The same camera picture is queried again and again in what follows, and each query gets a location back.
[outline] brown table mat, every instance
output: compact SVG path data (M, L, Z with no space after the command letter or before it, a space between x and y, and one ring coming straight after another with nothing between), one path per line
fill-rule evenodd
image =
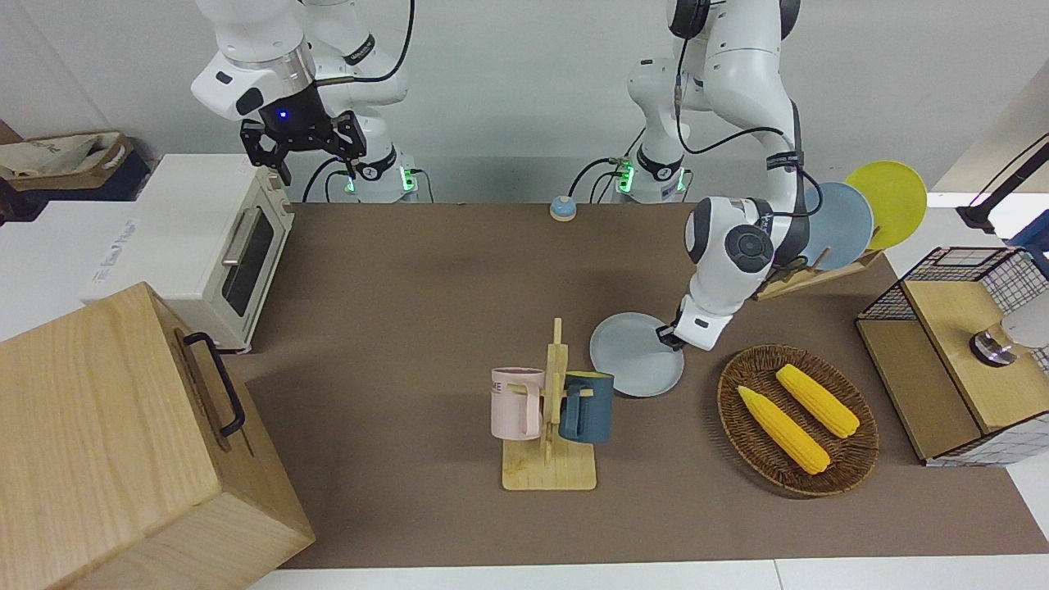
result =
M591 492L499 487L489 371L541 366L554 316L570 367L624 311L672 316L694 267L689 206L303 206L255 353L229 364L317 532L293 568L479 566L1049 550L1008 473L921 467L853 318L894 280L866 272L748 302L713 352L648 400L617 398ZM747 346L799 346L868 398L881 457L857 489L788 500L742 467L718 376Z

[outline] corn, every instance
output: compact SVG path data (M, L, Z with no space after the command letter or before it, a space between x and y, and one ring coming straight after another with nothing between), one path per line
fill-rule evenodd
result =
M786 364L776 372L776 380L831 434L839 439L856 434L859 418L800 368Z
M812 440L809 433L801 429L797 422L784 414L784 410L779 409L775 402L743 385L740 385L738 392L743 403L747 405L750 415L761 424L762 429L780 448L786 450L787 455L805 469L806 473L815 476L827 470L831 464L831 456L823 450L823 447L819 446L819 443Z

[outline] white wall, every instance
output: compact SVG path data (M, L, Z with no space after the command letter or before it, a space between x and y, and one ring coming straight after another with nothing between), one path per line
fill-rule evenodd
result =
M444 201L564 191L582 164L621 153L640 128L625 89L633 62L670 50L663 0L419 4L411 91L386 112ZM395 52L407 0L359 5ZM239 151L236 124L189 93L215 50L192 0L0 0L0 119L23 135L113 126L154 153ZM839 180L896 159L934 185L1049 57L1046 22L1044 0L806 0L783 76L809 170ZM731 129L686 117L705 121L697 138ZM293 162L298 186L322 157ZM693 190L757 192L759 157L743 140L690 161Z
M972 144L950 170L940 178L936 190L942 192L979 191L1010 160L1046 132L1049 132L1049 61L1042 66L1030 83L1009 101L1008 106L994 121L990 129L977 143ZM1022 166L1031 153L1034 151L1032 150L1027 156L1018 160L1009 168L1009 172ZM997 188L1001 182L999 180L991 185L991 190ZM1049 166L1043 167L1027 178L1018 190L1049 192Z

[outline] oven window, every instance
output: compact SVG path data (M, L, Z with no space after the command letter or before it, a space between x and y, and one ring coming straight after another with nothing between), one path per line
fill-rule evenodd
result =
M230 269L222 285L222 297L240 317L244 317L244 312L248 311L248 302L255 292L255 283L258 282L265 255L270 252L270 245L273 244L273 226L270 219L266 219L262 208L256 207L256 209L259 210L259 220L248 241L244 257L240 265Z

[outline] oven handle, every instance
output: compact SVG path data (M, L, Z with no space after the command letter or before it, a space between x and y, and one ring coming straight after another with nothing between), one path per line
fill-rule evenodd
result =
M261 216L262 210L258 207L244 209L240 212L240 219L237 222L237 229L233 232L233 239L230 240L230 247L222 255L223 267L239 267L244 260L248 245L251 244L252 234L255 233L255 227L259 225Z
M218 429L218 434L226 438L230 438L231 435L239 430L244 425L244 406L240 404L240 398L237 396L237 391L233 387L233 381L230 380L230 374L226 371L226 364L222 363L221 357L218 356L218 349L215 346L215 341L211 339L211 336L204 332L194 332L189 336L183 338L183 343L187 346L191 346L197 342L204 342L208 344L208 352L211 353L212 360L215 361L215 367L218 368L218 376L222 379L222 386L226 387L226 395L230 396L230 405L233 407L233 422L230 422L226 426Z

